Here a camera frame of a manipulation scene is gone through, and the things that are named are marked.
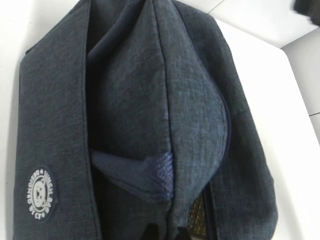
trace wall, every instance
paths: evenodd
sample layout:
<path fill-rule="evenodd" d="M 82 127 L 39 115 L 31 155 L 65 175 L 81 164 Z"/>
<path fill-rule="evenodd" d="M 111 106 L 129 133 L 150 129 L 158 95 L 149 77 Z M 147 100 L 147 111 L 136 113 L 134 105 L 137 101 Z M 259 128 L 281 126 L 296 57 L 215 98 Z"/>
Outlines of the wall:
<path fill-rule="evenodd" d="M 320 142 L 320 28 L 283 47 Z"/>

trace embroidered patch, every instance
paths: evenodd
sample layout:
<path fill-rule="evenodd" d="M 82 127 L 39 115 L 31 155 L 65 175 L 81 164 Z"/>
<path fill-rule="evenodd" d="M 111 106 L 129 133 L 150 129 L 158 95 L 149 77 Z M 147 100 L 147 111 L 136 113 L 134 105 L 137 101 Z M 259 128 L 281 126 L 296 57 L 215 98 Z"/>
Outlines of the embroidered patch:
<path fill-rule="evenodd" d="M 54 204 L 54 185 L 47 169 L 41 167 L 31 176 L 27 189 L 29 211 L 37 220 L 44 220 L 51 213 Z"/>

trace white surface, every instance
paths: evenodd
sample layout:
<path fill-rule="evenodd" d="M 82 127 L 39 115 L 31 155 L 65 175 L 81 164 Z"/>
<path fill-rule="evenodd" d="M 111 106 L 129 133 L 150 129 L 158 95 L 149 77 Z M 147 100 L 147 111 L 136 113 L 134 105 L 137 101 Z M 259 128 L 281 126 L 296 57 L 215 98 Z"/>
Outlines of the white surface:
<path fill-rule="evenodd" d="M 318 240 L 320 147 L 287 56 L 218 23 L 274 178 L 279 219 L 273 240 Z"/>
<path fill-rule="evenodd" d="M 306 16 L 292 10 L 294 0 L 225 0 L 211 14 L 277 47 L 314 30 Z"/>
<path fill-rule="evenodd" d="M 283 48 L 309 115 L 320 112 L 320 28 Z"/>
<path fill-rule="evenodd" d="M 196 9 L 199 9 L 205 13 L 209 13 L 223 0 L 178 0 L 184 4 L 190 5 Z"/>
<path fill-rule="evenodd" d="M 320 114 L 314 115 L 310 117 L 313 129 L 320 143 Z"/>
<path fill-rule="evenodd" d="M 0 239 L 12 239 L 18 67 L 25 50 L 76 0 L 11 0 L 0 8 Z M 279 222 L 274 240 L 316 240 L 320 147 L 284 53 L 219 23 L 231 47 L 275 180 Z"/>

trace seam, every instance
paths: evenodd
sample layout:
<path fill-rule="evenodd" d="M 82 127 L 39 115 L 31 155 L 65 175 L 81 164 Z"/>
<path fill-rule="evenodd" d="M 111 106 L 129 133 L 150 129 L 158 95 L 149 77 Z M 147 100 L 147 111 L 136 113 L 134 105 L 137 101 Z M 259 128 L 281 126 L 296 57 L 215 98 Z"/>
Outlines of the seam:
<path fill-rule="evenodd" d="M 212 77 L 209 75 L 208 71 L 205 69 L 205 67 L 203 66 L 201 60 L 199 59 L 198 53 L 197 53 L 197 51 L 196 51 L 196 47 L 195 47 L 194 43 L 191 41 L 190 35 L 189 35 L 188 30 L 187 30 L 187 28 L 186 28 L 186 24 L 185 24 L 185 22 L 184 22 L 183 19 L 182 19 L 181 13 L 179 12 L 176 4 L 173 3 L 173 5 L 174 5 L 174 10 L 176 11 L 177 15 L 179 16 L 180 22 L 181 22 L 182 25 L 183 25 L 184 32 L 185 32 L 186 35 L 187 35 L 187 40 L 188 40 L 188 42 L 191 44 L 191 46 L 192 46 L 192 48 L 193 48 L 193 52 L 194 52 L 194 55 L 195 55 L 195 59 L 197 60 L 197 63 L 198 63 L 199 66 L 201 67 L 201 69 L 202 69 L 202 71 L 204 72 L 204 74 L 205 74 L 205 76 L 207 77 L 207 79 L 209 79 L 208 82 L 211 84 L 211 86 L 212 86 L 212 88 L 213 88 L 213 91 L 214 91 L 215 94 L 218 96 L 218 100 L 219 100 L 219 103 L 220 103 L 220 106 L 221 106 L 221 107 L 220 107 L 220 113 L 221 113 L 221 115 L 223 116 L 223 124 L 226 126 L 226 128 L 227 128 L 227 130 L 228 130 L 228 116 L 227 116 L 227 109 L 226 109 L 227 106 L 225 106 L 225 104 L 224 104 L 224 102 L 223 102 L 223 100 L 222 100 L 222 93 L 221 93 L 221 94 L 219 93 L 219 91 L 218 91 L 218 89 L 217 89 L 218 86 L 216 86 L 216 85 L 214 84 L 214 80 L 213 80 Z M 227 140 L 228 140 L 228 131 L 227 131 L 227 133 L 226 133 L 225 136 L 224 136 L 224 142 L 227 142 Z M 221 148 L 221 152 L 220 152 L 220 155 L 219 155 L 220 158 L 223 158 L 224 153 L 225 153 L 224 149 Z"/>
<path fill-rule="evenodd" d="M 166 224 L 166 236 L 169 235 L 170 231 L 170 226 L 169 226 L 169 219 L 172 214 L 172 208 L 174 206 L 175 200 L 175 188 L 176 188 L 176 165 L 175 165 L 175 151 L 174 151 L 174 145 L 173 145 L 173 136 L 172 136 L 172 129 L 171 129 L 171 108 L 170 108 L 170 99 L 169 99 L 169 90 L 168 90 L 168 78 L 167 78 L 167 63 L 166 63 L 166 58 L 165 58 L 165 53 L 164 53 L 164 48 L 163 44 L 161 41 L 161 34 L 160 34 L 160 28 L 159 28 L 159 21 L 157 18 L 157 11 L 156 11 L 156 6 L 155 6 L 155 0 L 152 0 L 152 6 L 153 6 L 153 13 L 154 13 L 154 20 L 155 20 L 155 25 L 156 25 L 156 31 L 158 35 L 158 42 L 159 42 L 159 47 L 161 51 L 161 56 L 163 59 L 163 68 L 164 68 L 164 80 L 165 80 L 165 90 L 166 90 L 166 103 L 167 103 L 167 112 L 168 112 L 168 130 L 169 130 L 169 141 L 170 141 L 170 146 L 171 146 L 171 152 L 172 152 L 172 165 L 173 165 L 173 198 L 171 205 L 169 207 L 169 210 L 167 212 L 167 224 Z"/>
<path fill-rule="evenodd" d="M 313 114 L 309 115 L 309 117 L 312 117 L 312 116 L 315 116 L 315 115 L 318 115 L 318 114 L 320 114 L 320 112 L 313 113 Z"/>
<path fill-rule="evenodd" d="M 85 121 L 85 111 L 87 108 L 87 103 L 86 103 L 86 94 L 85 94 L 85 90 L 86 88 L 84 88 L 84 83 L 86 82 L 86 68 L 84 68 L 86 66 L 86 55 L 87 55 L 87 34 L 88 34 L 88 27 L 89 27 L 89 15 L 90 15 L 90 9 L 91 9 L 91 1 L 88 1 L 88 9 L 87 9 L 87 14 L 86 14 L 86 24 L 85 24 L 85 31 L 83 34 L 83 42 L 84 42 L 84 46 L 83 46 L 83 52 L 82 52 L 82 58 L 81 58 L 81 72 L 82 72 L 82 79 L 81 79 L 81 113 L 82 113 L 82 136 L 83 136 L 83 151 L 84 151 L 84 163 L 85 163 L 85 167 L 86 167 L 86 178 L 87 178 L 87 187 L 90 193 L 90 203 L 91 203 L 91 211 L 92 211 L 92 216 L 93 216 L 93 224 L 94 224 L 94 229 L 95 229 L 95 239 L 99 239 L 99 234 L 98 234 L 98 224 L 97 224 L 97 218 L 98 216 L 96 216 L 96 211 L 94 209 L 94 195 L 92 193 L 92 189 L 90 186 L 90 177 L 89 177 L 89 171 L 91 171 L 90 165 L 88 165 L 88 161 L 90 161 L 88 159 L 89 156 L 89 152 L 87 150 L 88 144 L 86 141 L 86 121 Z"/>

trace zipper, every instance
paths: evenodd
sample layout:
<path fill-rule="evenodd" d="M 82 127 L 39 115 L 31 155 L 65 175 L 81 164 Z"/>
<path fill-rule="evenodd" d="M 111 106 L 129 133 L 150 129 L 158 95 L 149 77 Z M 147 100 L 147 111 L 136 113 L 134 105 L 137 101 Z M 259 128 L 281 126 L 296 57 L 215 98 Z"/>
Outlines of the zipper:
<path fill-rule="evenodd" d="M 224 154 L 221 161 L 222 163 L 227 158 L 227 155 L 230 149 L 230 142 L 231 142 L 230 110 L 217 84 L 213 81 L 213 79 L 211 80 L 211 82 L 215 86 L 218 94 L 220 95 L 220 98 L 224 106 L 225 116 L 226 116 L 227 136 L 226 136 L 225 150 L 224 150 Z M 217 222 L 215 217 L 215 206 L 213 202 L 214 198 L 213 198 L 213 193 L 210 189 L 210 182 L 208 182 L 208 184 L 205 186 L 202 196 L 203 196 L 203 208 L 204 208 L 207 240 L 219 240 L 218 232 L 217 232 Z"/>

